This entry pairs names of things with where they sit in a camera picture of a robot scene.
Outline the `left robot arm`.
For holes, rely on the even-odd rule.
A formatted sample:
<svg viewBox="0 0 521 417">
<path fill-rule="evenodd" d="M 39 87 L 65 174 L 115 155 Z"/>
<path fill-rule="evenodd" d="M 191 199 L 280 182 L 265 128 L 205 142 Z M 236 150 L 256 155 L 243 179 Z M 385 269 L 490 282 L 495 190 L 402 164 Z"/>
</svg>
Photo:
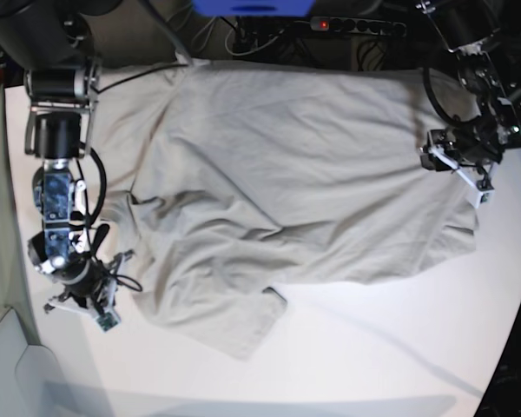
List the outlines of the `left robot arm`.
<svg viewBox="0 0 521 417">
<path fill-rule="evenodd" d="M 423 85 L 445 123 L 433 129 L 420 149 L 423 168 L 450 171 L 467 186 L 466 200 L 478 209 L 494 194 L 492 177 L 505 151 L 521 149 L 521 82 L 500 42 L 500 26 L 484 1 L 418 1 L 417 9 L 436 30 L 444 49 L 457 59 L 460 85 L 479 113 L 470 120 L 449 115 L 432 88 L 431 67 Z"/>
</svg>

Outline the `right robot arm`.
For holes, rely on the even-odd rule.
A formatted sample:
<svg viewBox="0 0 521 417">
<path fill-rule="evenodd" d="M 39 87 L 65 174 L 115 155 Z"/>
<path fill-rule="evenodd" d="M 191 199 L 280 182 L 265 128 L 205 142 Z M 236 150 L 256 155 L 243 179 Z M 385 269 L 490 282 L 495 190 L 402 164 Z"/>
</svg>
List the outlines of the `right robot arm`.
<svg viewBox="0 0 521 417">
<path fill-rule="evenodd" d="M 35 270 L 63 291 L 43 309 L 90 317 L 104 332 L 120 324 L 115 292 L 141 286 L 118 271 L 131 251 L 104 263 L 96 253 L 109 232 L 95 223 L 106 171 L 91 148 L 101 63 L 80 18 L 63 1 L 0 1 L 0 48 L 23 69 L 30 99 L 24 153 L 41 162 L 32 196 L 42 230 L 28 242 Z"/>
</svg>

